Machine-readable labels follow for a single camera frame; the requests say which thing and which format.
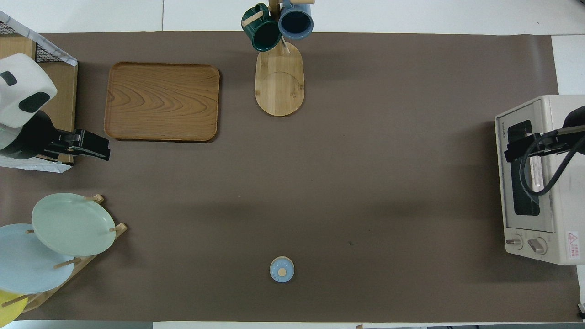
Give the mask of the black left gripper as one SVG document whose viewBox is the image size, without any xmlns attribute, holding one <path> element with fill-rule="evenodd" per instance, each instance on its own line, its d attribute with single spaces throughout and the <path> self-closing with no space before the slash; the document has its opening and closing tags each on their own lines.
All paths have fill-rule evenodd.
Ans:
<svg viewBox="0 0 585 329">
<path fill-rule="evenodd" d="M 59 154 L 110 159 L 109 140 L 84 129 L 73 132 L 53 129 L 46 135 L 45 156 L 57 159 Z"/>
</svg>

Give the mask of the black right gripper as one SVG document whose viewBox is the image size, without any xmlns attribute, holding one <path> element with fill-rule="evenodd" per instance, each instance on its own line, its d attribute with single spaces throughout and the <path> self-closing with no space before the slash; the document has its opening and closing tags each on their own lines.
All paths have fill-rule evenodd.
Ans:
<svg viewBox="0 0 585 329">
<path fill-rule="evenodd" d="M 565 127 L 544 134 L 536 134 L 533 144 L 531 139 L 518 139 L 506 145 L 504 156 L 506 162 L 514 162 L 529 154 L 562 154 L 571 150 L 584 153 L 584 144 L 579 141 L 585 135 L 584 126 Z"/>
</svg>

